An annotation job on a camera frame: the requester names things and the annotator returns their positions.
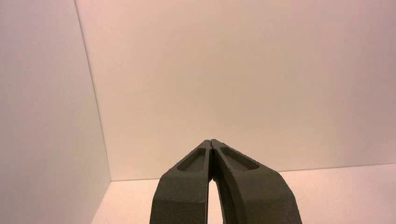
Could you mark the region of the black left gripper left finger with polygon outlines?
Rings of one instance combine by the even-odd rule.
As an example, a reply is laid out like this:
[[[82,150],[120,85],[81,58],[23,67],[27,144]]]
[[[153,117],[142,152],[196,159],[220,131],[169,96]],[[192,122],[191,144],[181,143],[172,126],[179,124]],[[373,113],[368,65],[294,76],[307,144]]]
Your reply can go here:
[[[212,146],[204,140],[162,175],[152,200],[151,224],[206,224]]]

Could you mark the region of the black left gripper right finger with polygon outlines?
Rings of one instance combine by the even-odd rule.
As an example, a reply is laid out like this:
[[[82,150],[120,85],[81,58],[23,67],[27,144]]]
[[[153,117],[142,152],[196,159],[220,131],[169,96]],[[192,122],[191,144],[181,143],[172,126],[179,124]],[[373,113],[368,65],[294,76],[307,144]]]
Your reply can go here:
[[[223,223],[302,223],[295,196],[278,172],[216,139],[211,145]]]

